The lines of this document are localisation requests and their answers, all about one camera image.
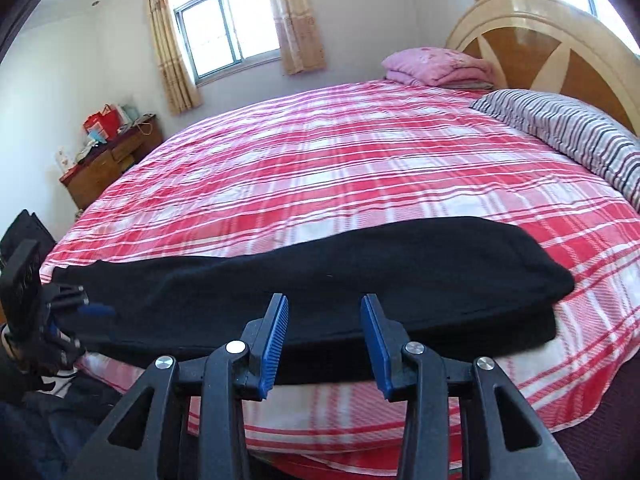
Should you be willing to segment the window with blue frame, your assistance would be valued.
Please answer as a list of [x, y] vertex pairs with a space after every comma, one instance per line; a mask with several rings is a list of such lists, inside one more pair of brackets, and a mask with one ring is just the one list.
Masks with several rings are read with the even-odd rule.
[[280, 56], [270, 0], [169, 0], [196, 82]]

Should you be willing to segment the black pants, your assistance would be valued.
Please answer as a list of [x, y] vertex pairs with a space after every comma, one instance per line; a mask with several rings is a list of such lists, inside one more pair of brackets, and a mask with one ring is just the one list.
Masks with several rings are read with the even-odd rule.
[[89, 351], [138, 367], [158, 356], [208, 356], [290, 305], [281, 385], [365, 382], [364, 296], [445, 358], [471, 361], [537, 348], [556, 334], [554, 307], [574, 278], [518, 226], [474, 217], [403, 221], [232, 258], [166, 257], [57, 268], [107, 315], [62, 316]]

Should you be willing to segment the white bottle on desk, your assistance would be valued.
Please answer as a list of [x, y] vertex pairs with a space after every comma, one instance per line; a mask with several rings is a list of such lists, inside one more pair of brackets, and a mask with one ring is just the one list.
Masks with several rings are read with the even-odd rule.
[[61, 174], [66, 174], [75, 167], [75, 161], [73, 157], [66, 152], [66, 149], [62, 146], [55, 152], [55, 160], [58, 164], [58, 168], [61, 170]]

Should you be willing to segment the black chair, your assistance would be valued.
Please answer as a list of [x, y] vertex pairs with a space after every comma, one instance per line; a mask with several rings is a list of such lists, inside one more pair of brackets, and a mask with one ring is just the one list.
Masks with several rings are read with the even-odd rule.
[[5, 266], [23, 240], [35, 240], [40, 262], [55, 248], [56, 241], [36, 214], [23, 209], [6, 230], [1, 239], [1, 266]]

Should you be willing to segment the right beige curtain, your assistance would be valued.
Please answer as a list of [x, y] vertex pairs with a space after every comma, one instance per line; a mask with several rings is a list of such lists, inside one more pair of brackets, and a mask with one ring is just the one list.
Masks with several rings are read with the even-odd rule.
[[270, 0], [285, 73], [296, 75], [326, 68], [314, 11], [308, 0]]

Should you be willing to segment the beige curtain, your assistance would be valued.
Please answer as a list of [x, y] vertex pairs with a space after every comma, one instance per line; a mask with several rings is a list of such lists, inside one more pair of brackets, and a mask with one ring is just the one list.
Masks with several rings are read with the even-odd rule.
[[285, 73], [296, 75], [326, 68], [314, 11], [308, 0], [270, 0]]
[[145, 0], [152, 45], [168, 110], [177, 116], [202, 104], [170, 0]]

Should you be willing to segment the left beige curtain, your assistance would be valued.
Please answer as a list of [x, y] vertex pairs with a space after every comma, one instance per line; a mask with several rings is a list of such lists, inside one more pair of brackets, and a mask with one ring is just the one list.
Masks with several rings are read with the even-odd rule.
[[168, 110], [177, 116], [202, 104], [170, 0], [145, 0], [152, 45]]

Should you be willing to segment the striped pillow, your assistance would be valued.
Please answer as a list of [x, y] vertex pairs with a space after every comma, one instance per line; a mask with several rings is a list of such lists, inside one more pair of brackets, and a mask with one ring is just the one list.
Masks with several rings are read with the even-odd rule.
[[541, 140], [639, 208], [639, 138], [602, 110], [570, 96], [523, 89], [490, 92], [471, 107]]

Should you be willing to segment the red gift bag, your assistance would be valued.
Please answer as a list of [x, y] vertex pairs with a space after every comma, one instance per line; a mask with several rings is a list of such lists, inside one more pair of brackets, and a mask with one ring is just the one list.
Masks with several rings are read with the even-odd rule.
[[122, 122], [116, 107], [105, 105], [100, 112], [90, 115], [84, 122], [88, 134], [94, 132], [107, 142], [114, 140]]

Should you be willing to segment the pink folded blanket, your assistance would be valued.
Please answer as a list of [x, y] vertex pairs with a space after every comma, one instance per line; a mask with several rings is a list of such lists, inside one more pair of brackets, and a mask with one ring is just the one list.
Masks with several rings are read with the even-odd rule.
[[445, 48], [402, 50], [389, 55], [382, 66], [387, 79], [408, 86], [484, 89], [497, 83], [491, 62]]

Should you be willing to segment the red plaid bed sheet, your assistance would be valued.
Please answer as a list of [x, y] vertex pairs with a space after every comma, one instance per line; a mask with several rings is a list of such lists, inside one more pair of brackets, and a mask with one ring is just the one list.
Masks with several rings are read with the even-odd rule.
[[471, 104], [472, 91], [341, 84], [207, 118], [108, 188], [40, 274], [98, 260], [234, 257], [401, 220], [526, 229], [577, 278], [559, 333], [501, 360], [582, 478], [639, 460], [639, 208]]

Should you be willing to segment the wooden desk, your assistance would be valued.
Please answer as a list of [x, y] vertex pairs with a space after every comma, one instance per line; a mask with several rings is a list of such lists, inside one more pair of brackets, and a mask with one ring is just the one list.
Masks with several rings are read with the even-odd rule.
[[146, 114], [114, 141], [94, 148], [60, 177], [70, 198], [84, 210], [132, 166], [164, 142], [155, 114]]

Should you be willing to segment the round wooden headboard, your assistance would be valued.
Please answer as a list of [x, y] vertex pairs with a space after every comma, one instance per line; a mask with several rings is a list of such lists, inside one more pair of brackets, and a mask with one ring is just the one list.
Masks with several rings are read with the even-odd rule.
[[592, 15], [560, 0], [480, 0], [448, 49], [491, 62], [499, 88], [564, 94], [639, 133], [639, 58]]

